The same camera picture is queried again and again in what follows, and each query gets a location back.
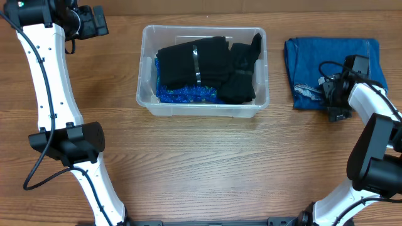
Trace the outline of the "blue green sequin cloth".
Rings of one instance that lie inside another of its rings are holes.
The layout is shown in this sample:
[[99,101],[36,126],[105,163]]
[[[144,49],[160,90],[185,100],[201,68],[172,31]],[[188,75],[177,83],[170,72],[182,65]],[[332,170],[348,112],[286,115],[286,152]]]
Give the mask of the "blue green sequin cloth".
[[213,104],[223,104],[217,96],[217,90],[208,86],[184,86],[180,89],[170,90],[160,82],[160,63],[157,58],[154,59],[157,81],[156,81],[156,96],[160,102],[176,103],[176,104],[191,104],[199,102],[210,102]]

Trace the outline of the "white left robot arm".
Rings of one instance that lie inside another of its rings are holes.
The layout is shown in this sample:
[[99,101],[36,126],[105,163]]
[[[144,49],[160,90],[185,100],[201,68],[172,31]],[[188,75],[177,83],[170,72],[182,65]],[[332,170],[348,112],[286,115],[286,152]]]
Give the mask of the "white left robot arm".
[[129,225],[126,207],[106,170],[104,131],[98,122],[84,121],[66,62],[66,42],[108,34],[102,7],[79,6],[76,1],[7,0],[1,16],[16,30],[33,79],[38,132],[29,136],[30,146],[74,175],[95,225]]

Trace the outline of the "blue denim jeans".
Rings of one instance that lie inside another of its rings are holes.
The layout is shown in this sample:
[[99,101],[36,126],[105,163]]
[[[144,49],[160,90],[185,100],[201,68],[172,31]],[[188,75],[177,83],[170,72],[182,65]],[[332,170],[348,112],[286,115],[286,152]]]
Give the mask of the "blue denim jeans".
[[324,96],[318,79],[322,62],[339,64],[349,55],[368,57],[369,79],[388,85],[379,62],[379,42],[372,38],[291,38],[284,44],[286,72],[293,97],[293,107],[298,110],[325,110]]

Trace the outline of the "black sock with band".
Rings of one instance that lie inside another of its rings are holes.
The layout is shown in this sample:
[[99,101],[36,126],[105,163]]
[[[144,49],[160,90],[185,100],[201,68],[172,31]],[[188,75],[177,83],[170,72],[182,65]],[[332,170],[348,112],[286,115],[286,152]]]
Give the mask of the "black sock with band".
[[261,53],[262,36],[260,33],[254,35],[250,45],[234,43],[231,48],[232,66],[231,87],[243,96],[250,99],[255,98],[253,88],[253,75],[255,63]]

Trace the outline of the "black cloth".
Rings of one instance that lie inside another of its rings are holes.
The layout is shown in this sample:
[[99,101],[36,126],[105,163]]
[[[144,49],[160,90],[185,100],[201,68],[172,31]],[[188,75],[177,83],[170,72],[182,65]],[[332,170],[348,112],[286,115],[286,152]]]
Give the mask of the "black cloth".
[[229,42],[213,36],[158,50],[160,82],[168,89],[184,86],[219,88],[233,71]]

